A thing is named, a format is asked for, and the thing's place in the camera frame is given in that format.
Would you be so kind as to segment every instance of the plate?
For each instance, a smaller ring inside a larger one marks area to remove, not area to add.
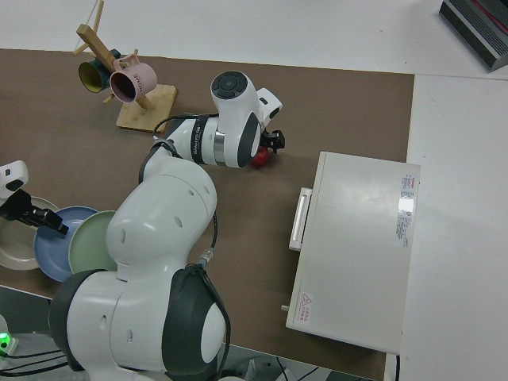
[[[41,226],[33,239],[33,251],[40,269],[51,279],[63,282],[72,275],[69,267],[69,245],[77,228],[97,210],[86,206],[69,206],[56,212],[69,227],[66,235]]]
[[[72,236],[69,246],[69,265],[72,274],[80,271],[104,269],[116,271],[106,247],[106,230],[114,210],[105,210],[89,216]]]
[[[54,212],[58,210],[48,200],[39,197],[32,197],[32,205]],[[0,218],[0,266],[12,270],[38,268],[39,264],[33,255],[33,238],[36,232],[35,226]]]

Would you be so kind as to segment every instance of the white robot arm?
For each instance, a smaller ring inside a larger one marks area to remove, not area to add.
[[[179,116],[164,139],[173,141],[182,158],[197,164],[243,167],[264,145],[276,151],[284,148],[284,136],[266,131],[268,123],[282,109],[269,90],[256,88],[239,71],[218,75],[210,85],[218,114]]]
[[[237,72],[219,75],[211,88],[220,117],[177,119],[112,218],[106,244],[117,271],[75,274],[52,301],[53,339],[90,381],[206,379],[216,373],[225,333],[228,347],[229,318],[204,268],[209,257],[187,264],[217,205],[197,164],[244,166],[282,105]]]

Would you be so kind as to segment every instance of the white label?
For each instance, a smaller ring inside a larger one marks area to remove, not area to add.
[[[297,311],[298,316],[296,317],[297,323],[309,324],[310,311],[312,310],[313,300],[314,300],[314,296],[312,294],[308,294],[306,292],[300,293],[300,299],[298,301],[299,308]]]
[[[395,244],[402,248],[410,245],[411,222],[414,214],[414,192],[416,178],[408,173],[401,180],[400,199],[398,200],[397,229],[395,230]]]

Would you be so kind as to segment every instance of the white table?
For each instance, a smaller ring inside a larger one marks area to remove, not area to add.
[[[488,73],[440,4],[106,0],[99,35],[147,56],[416,74],[407,159],[422,181],[401,380],[506,379],[508,67]],[[0,48],[71,51],[93,5],[3,0]]]

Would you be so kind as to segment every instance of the blue plate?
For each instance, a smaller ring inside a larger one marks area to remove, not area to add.
[[[72,275],[69,266],[69,245],[77,228],[97,210],[86,206],[69,206],[56,212],[69,227],[66,235],[41,226],[33,239],[33,252],[40,269],[48,277],[63,282]]]

